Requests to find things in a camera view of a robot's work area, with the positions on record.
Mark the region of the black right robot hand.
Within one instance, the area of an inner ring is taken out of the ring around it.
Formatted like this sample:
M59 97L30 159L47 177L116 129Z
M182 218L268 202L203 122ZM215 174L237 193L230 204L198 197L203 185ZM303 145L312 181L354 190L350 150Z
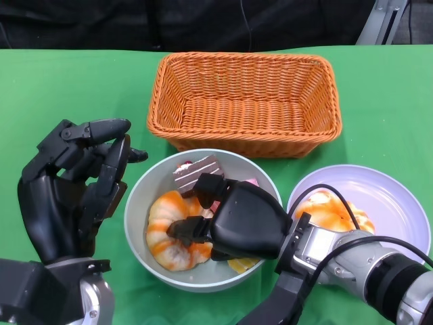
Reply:
M247 181L209 173L201 174L193 192L205 209L219 203L214 216L176 221L168 227L168 236L188 247L211 243L213 261L278 258L292 219L270 193Z

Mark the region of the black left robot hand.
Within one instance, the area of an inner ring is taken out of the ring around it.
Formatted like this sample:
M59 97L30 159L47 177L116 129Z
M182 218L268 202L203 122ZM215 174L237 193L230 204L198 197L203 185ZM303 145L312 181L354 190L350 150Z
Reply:
M45 265L92 257L104 219L113 216L127 184L128 164L148 158L131 147L131 122L62 120L23 168L18 201L28 237Z

